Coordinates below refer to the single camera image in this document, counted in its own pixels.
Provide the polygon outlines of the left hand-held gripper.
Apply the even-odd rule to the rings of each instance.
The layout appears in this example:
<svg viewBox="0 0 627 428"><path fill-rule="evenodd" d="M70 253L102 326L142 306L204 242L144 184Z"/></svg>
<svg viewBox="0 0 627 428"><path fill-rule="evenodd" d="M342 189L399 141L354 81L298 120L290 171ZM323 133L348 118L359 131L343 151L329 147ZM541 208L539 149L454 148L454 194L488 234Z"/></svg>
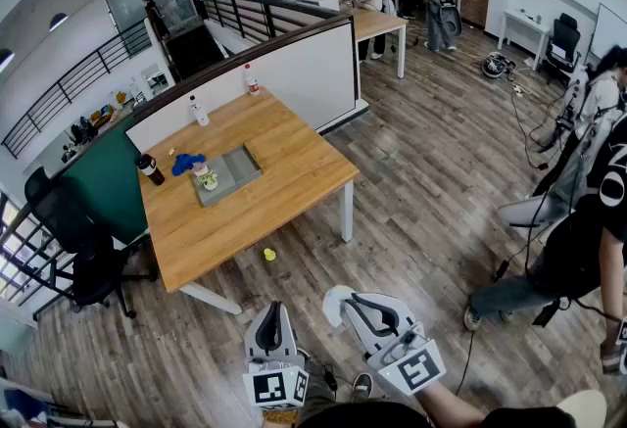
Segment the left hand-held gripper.
<svg viewBox="0 0 627 428"><path fill-rule="evenodd" d="M300 409L305 402L310 374L306 370L309 355L297 350L286 307L271 302L252 321L245 334L248 357L243 381L252 406L261 411ZM294 361L264 359L270 352Z"/></svg>

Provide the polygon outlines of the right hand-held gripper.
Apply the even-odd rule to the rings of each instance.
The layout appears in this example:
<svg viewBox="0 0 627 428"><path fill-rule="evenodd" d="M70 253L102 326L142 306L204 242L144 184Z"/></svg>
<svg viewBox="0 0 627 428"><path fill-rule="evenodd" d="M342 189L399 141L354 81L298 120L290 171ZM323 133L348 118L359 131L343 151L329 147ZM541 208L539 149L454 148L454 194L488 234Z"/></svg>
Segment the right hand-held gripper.
<svg viewBox="0 0 627 428"><path fill-rule="evenodd" d="M421 322L397 298L376 293L352 294L345 303L365 351L372 355L366 363L400 392L416 394L446 374L434 339L428 339ZM398 334L389 344L388 334Z"/></svg>

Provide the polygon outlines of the white cloth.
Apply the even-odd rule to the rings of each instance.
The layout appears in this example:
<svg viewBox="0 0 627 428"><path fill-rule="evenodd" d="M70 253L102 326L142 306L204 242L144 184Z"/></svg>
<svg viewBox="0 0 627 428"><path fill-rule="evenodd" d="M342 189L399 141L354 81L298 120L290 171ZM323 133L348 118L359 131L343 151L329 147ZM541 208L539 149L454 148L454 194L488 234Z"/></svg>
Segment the white cloth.
<svg viewBox="0 0 627 428"><path fill-rule="evenodd" d="M345 316L352 324L355 324L351 313L344 309L345 303L353 299L354 293L354 289L345 285L336 285L326 292L322 302L322 311L332 327L339 327Z"/></svg>

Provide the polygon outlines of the grey tray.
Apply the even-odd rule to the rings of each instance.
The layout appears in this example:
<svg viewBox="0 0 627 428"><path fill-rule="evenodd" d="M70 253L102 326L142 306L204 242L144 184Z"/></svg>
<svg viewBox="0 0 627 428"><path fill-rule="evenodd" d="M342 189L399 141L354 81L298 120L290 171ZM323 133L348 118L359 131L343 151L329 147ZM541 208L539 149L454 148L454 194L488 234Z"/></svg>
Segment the grey tray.
<svg viewBox="0 0 627 428"><path fill-rule="evenodd" d="M205 161L209 169L217 173L218 186L207 191L196 182L192 172L192 181L199 202L209 207L232 195L243 186L263 175L263 171L246 145L240 145L226 153Z"/></svg>

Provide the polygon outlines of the person's right forearm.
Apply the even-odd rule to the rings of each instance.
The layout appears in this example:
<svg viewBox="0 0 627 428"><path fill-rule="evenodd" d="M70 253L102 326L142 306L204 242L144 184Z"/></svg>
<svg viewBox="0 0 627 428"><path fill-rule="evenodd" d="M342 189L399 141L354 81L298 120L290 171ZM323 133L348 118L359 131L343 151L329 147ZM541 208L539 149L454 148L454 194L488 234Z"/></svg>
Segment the person's right forearm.
<svg viewBox="0 0 627 428"><path fill-rule="evenodd" d="M414 394L438 428L480 428L487 415L434 381Z"/></svg>

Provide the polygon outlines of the person's shoe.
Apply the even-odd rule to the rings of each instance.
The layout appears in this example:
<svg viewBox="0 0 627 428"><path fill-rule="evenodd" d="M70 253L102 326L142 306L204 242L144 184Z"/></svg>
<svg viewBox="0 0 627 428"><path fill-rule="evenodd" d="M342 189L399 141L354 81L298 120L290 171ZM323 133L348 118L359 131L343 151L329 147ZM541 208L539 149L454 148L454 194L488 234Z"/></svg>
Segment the person's shoe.
<svg viewBox="0 0 627 428"><path fill-rule="evenodd" d="M373 379L369 373L360 373L354 380L352 400L355 402L367 401L373 391Z"/></svg>

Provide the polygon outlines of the person's black shirt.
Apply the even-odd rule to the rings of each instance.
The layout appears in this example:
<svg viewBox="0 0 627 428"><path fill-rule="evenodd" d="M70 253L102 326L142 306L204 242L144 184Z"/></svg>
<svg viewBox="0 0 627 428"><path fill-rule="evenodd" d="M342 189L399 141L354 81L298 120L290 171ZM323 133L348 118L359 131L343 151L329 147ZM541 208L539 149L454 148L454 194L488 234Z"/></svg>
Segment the person's black shirt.
<svg viewBox="0 0 627 428"><path fill-rule="evenodd" d="M301 422L298 428L434 428L404 404L337 404ZM470 428L577 428L574 417L553 407L498 408Z"/></svg>

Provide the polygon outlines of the blue cloth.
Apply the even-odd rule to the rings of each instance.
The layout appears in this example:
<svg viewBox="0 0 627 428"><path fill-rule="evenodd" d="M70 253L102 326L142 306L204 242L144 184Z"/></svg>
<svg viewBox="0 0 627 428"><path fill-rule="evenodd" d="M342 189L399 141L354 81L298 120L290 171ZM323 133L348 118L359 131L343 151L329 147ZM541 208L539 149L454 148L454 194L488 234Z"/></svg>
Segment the blue cloth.
<svg viewBox="0 0 627 428"><path fill-rule="evenodd" d="M171 173L173 176L180 176L186 170L191 170L195 164L203 164L205 161L206 157L202 154L178 154L175 157L174 165L171 168Z"/></svg>

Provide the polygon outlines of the black tumbler bottle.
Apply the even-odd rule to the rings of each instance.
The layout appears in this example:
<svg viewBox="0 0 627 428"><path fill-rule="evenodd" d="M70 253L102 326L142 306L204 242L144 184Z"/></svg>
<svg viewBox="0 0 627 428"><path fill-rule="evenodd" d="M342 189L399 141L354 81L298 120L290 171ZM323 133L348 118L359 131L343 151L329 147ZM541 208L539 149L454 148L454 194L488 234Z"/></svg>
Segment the black tumbler bottle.
<svg viewBox="0 0 627 428"><path fill-rule="evenodd" d="M134 159L137 168L146 175L156 186L165 182L165 177L158 169L156 160L148 154L140 154Z"/></svg>

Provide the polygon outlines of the green partition panel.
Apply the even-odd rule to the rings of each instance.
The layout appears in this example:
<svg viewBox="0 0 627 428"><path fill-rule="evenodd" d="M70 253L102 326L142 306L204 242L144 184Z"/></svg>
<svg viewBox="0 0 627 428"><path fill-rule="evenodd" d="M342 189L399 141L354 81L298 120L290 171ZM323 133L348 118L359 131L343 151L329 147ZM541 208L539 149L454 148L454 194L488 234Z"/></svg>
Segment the green partition panel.
<svg viewBox="0 0 627 428"><path fill-rule="evenodd" d="M99 136L61 175L89 218L124 244L147 230L134 162L139 152L125 134L132 122L128 116Z"/></svg>

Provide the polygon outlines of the black office chair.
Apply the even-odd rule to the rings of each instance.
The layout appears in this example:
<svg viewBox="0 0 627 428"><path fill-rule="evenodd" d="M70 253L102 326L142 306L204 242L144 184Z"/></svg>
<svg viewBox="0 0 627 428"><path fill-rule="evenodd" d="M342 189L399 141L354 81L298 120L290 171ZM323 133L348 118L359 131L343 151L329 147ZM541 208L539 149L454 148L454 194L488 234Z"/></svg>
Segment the black office chair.
<svg viewBox="0 0 627 428"><path fill-rule="evenodd" d="M580 39L581 33L574 18L562 13L554 20L553 34L549 38L540 67L540 70L546 74L547 85L557 81L562 86L566 86L581 58L581 53L577 51Z"/></svg>
<svg viewBox="0 0 627 428"><path fill-rule="evenodd" d="M122 283L157 279L157 271L126 274L124 269L131 255L137 253L149 237L119 250L109 228L92 221L58 178L47 176L38 168L26 181L24 195L30 212L56 239L63 251L72 255L72 272L67 273L50 263L47 286L71 300L77 309L99 304L116 294L124 316L135 318L136 311L126 305Z"/></svg>

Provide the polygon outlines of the white partition panel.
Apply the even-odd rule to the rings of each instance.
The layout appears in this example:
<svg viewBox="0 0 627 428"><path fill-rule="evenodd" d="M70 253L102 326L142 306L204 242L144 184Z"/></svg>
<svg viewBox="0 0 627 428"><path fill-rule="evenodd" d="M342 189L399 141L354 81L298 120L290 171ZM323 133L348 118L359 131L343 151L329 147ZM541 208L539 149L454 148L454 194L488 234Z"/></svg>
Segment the white partition panel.
<svg viewBox="0 0 627 428"><path fill-rule="evenodd" d="M340 15L249 48L167 90L133 117L125 132L142 153L194 122L192 97L210 120L248 92L244 66L271 93L319 133L368 109L362 98L353 19Z"/></svg>

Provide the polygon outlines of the black metal railing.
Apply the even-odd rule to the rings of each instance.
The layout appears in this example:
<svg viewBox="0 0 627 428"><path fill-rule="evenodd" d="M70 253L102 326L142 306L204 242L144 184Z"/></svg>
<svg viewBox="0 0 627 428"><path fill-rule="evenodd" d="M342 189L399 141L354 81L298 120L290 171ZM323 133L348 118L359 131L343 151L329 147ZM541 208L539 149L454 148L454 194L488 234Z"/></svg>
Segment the black metal railing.
<svg viewBox="0 0 627 428"><path fill-rule="evenodd" d="M288 0L201 0L209 20L255 44L339 16L338 11Z"/></svg>
<svg viewBox="0 0 627 428"><path fill-rule="evenodd" d="M107 40L55 81L7 132L1 145L16 160L43 128L83 91L151 46L142 21Z"/></svg>

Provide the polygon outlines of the whiteboard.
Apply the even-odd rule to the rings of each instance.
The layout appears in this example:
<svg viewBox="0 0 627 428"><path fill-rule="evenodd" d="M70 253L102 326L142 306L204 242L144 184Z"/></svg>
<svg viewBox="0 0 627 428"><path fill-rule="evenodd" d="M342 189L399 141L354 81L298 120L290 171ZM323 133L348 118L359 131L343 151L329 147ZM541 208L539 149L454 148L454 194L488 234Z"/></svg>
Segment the whiteboard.
<svg viewBox="0 0 627 428"><path fill-rule="evenodd" d="M627 18L619 16L601 3L588 55L601 59L615 45L627 47Z"/></svg>

